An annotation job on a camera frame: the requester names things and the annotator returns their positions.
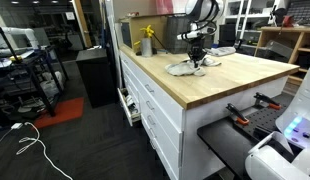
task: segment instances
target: white cloth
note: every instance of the white cloth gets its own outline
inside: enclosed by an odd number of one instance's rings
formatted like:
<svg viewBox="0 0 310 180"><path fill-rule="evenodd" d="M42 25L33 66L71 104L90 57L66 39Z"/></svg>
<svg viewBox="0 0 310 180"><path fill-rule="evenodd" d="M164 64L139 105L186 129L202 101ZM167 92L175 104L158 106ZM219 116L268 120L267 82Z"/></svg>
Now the white cloth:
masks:
<svg viewBox="0 0 310 180"><path fill-rule="evenodd" d="M187 63L192 63L194 64L193 62L190 61L190 59L185 59L183 62L187 62ZM221 65L222 63L221 62L216 62L212 59L209 58L209 55L206 55L202 60L200 60L198 62L198 65L199 66L208 66L208 67L214 67L214 66L219 66Z"/></svg>
<svg viewBox="0 0 310 180"><path fill-rule="evenodd" d="M229 54L234 54L236 49L234 47L221 47L221 48L212 48L212 49L205 49L205 51L212 56L226 56Z"/></svg>
<svg viewBox="0 0 310 180"><path fill-rule="evenodd" d="M194 68L194 64L182 62L179 64L169 64L165 67L166 71L173 76L195 75L204 76L205 70L201 67Z"/></svg>

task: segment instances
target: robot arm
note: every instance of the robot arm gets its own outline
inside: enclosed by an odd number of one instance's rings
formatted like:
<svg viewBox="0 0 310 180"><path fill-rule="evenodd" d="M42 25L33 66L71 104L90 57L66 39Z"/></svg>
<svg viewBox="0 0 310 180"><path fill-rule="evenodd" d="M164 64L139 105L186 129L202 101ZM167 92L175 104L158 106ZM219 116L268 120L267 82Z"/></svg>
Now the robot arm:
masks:
<svg viewBox="0 0 310 180"><path fill-rule="evenodd" d="M206 55L203 51L205 35L215 33L214 21L221 17L224 3L223 0L188 0L185 11L186 17L191 21L190 31L178 35L177 39L191 44L188 56L194 63L194 68L198 68L198 62Z"/></svg>
<svg viewBox="0 0 310 180"><path fill-rule="evenodd" d="M219 18L223 13L222 0L189 0L185 11L193 21L206 21Z"/></svg>
<svg viewBox="0 0 310 180"><path fill-rule="evenodd" d="M19 35L24 34L26 35L27 39L32 45L34 50L39 49L39 43L34 35L34 30L32 29L21 29L21 28L12 28L12 27L2 27L5 34L12 34L12 35Z"/></svg>
<svg viewBox="0 0 310 180"><path fill-rule="evenodd" d="M11 35L25 35L27 37L27 39L29 40L32 48L34 50L39 50L39 43L38 40L36 39L35 35L34 35L34 30L32 29L21 29L21 28L13 28L13 27L2 27L2 30L5 34L11 34ZM14 49L15 51L19 51L19 50L25 50L25 49L29 49L27 47L25 48L17 48ZM0 49L0 54L1 55L11 55L11 51L10 49Z"/></svg>
<svg viewBox="0 0 310 180"><path fill-rule="evenodd" d="M271 139L277 141L294 155L286 137L279 132L273 132L248 152L245 167L249 177L253 180L265 177L274 180L310 180L310 148L304 149L290 163L275 149L267 145Z"/></svg>
<svg viewBox="0 0 310 180"><path fill-rule="evenodd" d="M191 31L178 35L178 40L213 34L216 30L213 21L222 16L224 3L223 0L189 0L185 11L186 17L191 20Z"/></svg>

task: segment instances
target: white cable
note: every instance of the white cable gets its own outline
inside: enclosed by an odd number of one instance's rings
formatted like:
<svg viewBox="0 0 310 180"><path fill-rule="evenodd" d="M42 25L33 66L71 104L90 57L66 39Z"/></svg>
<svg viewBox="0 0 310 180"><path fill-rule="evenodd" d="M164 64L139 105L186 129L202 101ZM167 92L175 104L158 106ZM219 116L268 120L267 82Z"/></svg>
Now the white cable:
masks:
<svg viewBox="0 0 310 180"><path fill-rule="evenodd" d="M68 179L70 180L73 180L72 177L70 177L69 175L67 175L66 173L64 173L61 169L59 169L58 167L55 166L55 164L52 162L52 160L50 160L46 154L46 146L45 144L43 143L43 141L39 140L39 137L40 137L40 134L37 130L37 128L30 122L26 122L25 125L31 125L33 126L33 128L36 130L37 132L37 138L29 138L29 137L25 137L25 138L22 138L21 140L19 140L19 143L22 143L22 142L26 142L26 141L33 141L31 142L29 145L23 147L22 149L20 149L19 151L17 151L16 155L20 155L22 154L24 151L26 151L30 146L32 146L33 144L35 144L36 142L40 142L42 144L42 146L44 147L43 149L43 153L44 153L44 156L45 158L51 163L51 165L56 169L58 170L60 173L62 173L65 177L67 177Z"/></svg>
<svg viewBox="0 0 310 180"><path fill-rule="evenodd" d="M7 133L4 134L4 136L0 139L0 143L2 140L12 131L13 129L10 129Z"/></svg>

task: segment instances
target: red clamp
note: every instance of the red clamp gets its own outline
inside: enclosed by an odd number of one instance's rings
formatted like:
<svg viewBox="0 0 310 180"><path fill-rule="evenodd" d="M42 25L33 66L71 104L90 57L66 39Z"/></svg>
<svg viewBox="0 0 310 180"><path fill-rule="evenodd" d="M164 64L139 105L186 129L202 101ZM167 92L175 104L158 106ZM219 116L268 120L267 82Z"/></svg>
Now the red clamp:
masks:
<svg viewBox="0 0 310 180"><path fill-rule="evenodd" d="M249 120L246 119L242 113L239 112L239 110L231 103L227 104L226 109L228 109L232 114L237 116L236 122L243 126L247 126L249 124Z"/></svg>
<svg viewBox="0 0 310 180"><path fill-rule="evenodd" d="M261 101L268 103L268 107L276 109L276 110L280 110L282 107L278 102L275 102L274 100L272 100L270 97L257 92L256 95L254 96L254 98L256 98L256 102L255 105L259 105Z"/></svg>

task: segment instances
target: white robot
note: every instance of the white robot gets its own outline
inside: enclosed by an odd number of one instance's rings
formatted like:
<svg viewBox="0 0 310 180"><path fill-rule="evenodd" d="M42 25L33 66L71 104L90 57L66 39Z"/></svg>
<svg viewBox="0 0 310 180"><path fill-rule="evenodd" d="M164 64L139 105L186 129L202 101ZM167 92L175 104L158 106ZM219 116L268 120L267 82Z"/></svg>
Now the white robot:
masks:
<svg viewBox="0 0 310 180"><path fill-rule="evenodd" d="M22 49L34 49L38 50L40 49L38 40L36 39L34 35L34 30L26 28L26 29L21 29L21 28L13 28L13 27L2 27L2 31L5 34L11 34L11 35L25 35L27 39L29 40L31 44L31 48L18 48L14 49L15 51L17 50L22 50ZM11 55L10 49L0 49L0 54L4 55Z"/></svg>
<svg viewBox="0 0 310 180"><path fill-rule="evenodd" d="M310 179L310 69L293 101L286 111L276 120L282 132L274 132L258 143L249 152L246 170L253 180L309 180ZM274 139L293 155L288 141L302 152L292 163L283 158L268 145Z"/></svg>
<svg viewBox="0 0 310 180"><path fill-rule="evenodd" d="M214 21L222 16L224 2L223 0L189 0L185 10L186 17L191 21L190 31L178 35L177 39L191 44L188 56L197 68L198 62L206 55L203 50L205 35L215 33L217 27Z"/></svg>

